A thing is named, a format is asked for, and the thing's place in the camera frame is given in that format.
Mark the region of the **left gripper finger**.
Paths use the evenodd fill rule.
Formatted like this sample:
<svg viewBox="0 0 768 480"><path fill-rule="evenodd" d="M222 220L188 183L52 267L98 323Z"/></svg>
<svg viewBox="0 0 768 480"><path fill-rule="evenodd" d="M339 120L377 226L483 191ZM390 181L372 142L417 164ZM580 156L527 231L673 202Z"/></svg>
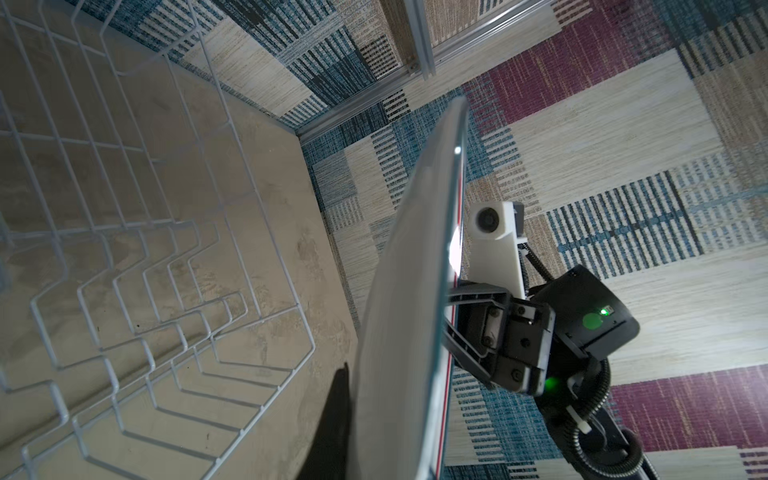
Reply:
<svg viewBox="0 0 768 480"><path fill-rule="evenodd" d="M350 370L333 377L312 444L297 475L304 479L345 479L351 423Z"/></svg>

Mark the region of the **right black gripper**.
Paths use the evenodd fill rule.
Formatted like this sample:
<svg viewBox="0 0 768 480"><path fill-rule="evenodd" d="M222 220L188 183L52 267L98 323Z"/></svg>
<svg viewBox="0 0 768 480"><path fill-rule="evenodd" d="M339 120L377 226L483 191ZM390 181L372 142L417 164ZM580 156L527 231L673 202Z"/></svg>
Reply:
<svg viewBox="0 0 768 480"><path fill-rule="evenodd" d="M550 306L472 282L452 288L447 304L477 304L470 308L467 339L458 332L442 334L444 347L463 370L490 389L543 394L555 324Z"/></svg>

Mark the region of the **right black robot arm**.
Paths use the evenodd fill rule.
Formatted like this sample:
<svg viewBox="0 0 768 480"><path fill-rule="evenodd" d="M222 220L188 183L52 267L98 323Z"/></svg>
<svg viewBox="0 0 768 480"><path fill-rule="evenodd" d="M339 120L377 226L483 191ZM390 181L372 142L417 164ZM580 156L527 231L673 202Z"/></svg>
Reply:
<svg viewBox="0 0 768 480"><path fill-rule="evenodd" d="M639 322L582 265L549 277L529 298L462 281L448 295L457 313L443 344L489 390L530 396L549 436L584 479L655 479L638 436L607 410L610 354Z"/></svg>

